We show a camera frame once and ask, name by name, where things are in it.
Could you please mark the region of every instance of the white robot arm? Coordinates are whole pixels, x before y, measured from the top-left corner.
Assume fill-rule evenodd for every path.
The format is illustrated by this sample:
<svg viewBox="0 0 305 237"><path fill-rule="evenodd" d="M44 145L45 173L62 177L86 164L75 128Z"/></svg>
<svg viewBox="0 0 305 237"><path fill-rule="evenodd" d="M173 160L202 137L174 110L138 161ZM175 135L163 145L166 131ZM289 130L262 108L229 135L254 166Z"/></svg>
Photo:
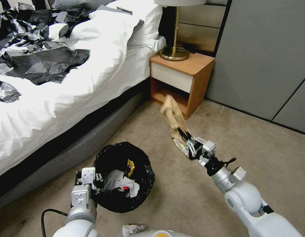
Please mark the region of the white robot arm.
<svg viewBox="0 0 305 237"><path fill-rule="evenodd" d="M83 168L77 172L75 186L71 192L71 209L65 226L53 235L54 237L99 237L95 230L97 203L92 199L99 192L96 181L102 182L101 174L95 167Z"/></svg>
<svg viewBox="0 0 305 237"><path fill-rule="evenodd" d="M186 147L183 152L206 167L208 175L224 194L227 206L247 227L250 237L301 237L287 219L269 207L255 186L244 181L246 171L243 168L237 167L233 171L228 168L235 158L229 162L219 161L215 157L215 143L178 130L186 142L186 146L178 147L181 150Z"/></svg>

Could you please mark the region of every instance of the gray bed frame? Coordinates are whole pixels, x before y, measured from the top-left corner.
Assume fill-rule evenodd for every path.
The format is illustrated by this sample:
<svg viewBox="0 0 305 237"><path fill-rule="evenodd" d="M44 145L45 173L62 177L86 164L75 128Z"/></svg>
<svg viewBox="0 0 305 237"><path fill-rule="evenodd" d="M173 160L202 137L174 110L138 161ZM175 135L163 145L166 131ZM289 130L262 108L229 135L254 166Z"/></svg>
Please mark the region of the gray bed frame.
<svg viewBox="0 0 305 237"><path fill-rule="evenodd" d="M144 92L138 92L92 130L16 185L0 198L0 208L92 156L115 133L143 98Z"/></svg>

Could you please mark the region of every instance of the white duvet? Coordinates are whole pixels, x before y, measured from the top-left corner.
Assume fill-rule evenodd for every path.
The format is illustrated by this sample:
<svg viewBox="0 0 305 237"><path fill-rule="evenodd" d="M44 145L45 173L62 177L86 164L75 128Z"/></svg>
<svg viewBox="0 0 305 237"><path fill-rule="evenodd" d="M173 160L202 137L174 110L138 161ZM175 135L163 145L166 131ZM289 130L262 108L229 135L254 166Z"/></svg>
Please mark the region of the white duvet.
<svg viewBox="0 0 305 237"><path fill-rule="evenodd" d="M74 28L65 43L71 48L89 49L90 57L71 69L61 84L36 86L26 79L0 76L22 94L16 102L0 102L0 175L32 153L34 145L39 148L64 132L64 124L76 124L72 115L122 67L127 42L139 18L109 11L95 11L89 17L91 20ZM59 41L61 27L51 26L50 37Z"/></svg>

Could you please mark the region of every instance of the nightstand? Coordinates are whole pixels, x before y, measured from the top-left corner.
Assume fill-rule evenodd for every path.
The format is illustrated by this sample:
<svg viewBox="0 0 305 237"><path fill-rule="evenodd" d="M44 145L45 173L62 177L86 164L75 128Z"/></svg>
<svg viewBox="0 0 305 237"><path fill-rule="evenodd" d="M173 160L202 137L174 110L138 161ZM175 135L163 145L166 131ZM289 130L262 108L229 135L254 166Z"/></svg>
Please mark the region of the nightstand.
<svg viewBox="0 0 305 237"><path fill-rule="evenodd" d="M197 53L183 61L168 61L159 54L152 56L151 100L163 104L170 94L187 119L204 99L214 59Z"/></svg>

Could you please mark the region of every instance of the power cord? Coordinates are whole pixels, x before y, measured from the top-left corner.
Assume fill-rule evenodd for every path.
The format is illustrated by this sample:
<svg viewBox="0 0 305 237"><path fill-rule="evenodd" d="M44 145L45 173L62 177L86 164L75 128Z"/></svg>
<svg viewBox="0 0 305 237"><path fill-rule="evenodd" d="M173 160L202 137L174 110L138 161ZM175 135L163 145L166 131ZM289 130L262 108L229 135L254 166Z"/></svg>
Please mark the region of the power cord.
<svg viewBox="0 0 305 237"><path fill-rule="evenodd" d="M63 216L68 216L67 213L62 212L62 211L58 211L58 210L55 210L55 209L46 209L45 211L43 211L42 216L41 216L41 226L42 226L42 236L43 236L43 237L46 237L45 223L44 223L44 215L45 215L46 212L49 212L49 211L50 211L50 212L56 212L56 213L58 213L58 214L60 214L60 215L63 215Z"/></svg>

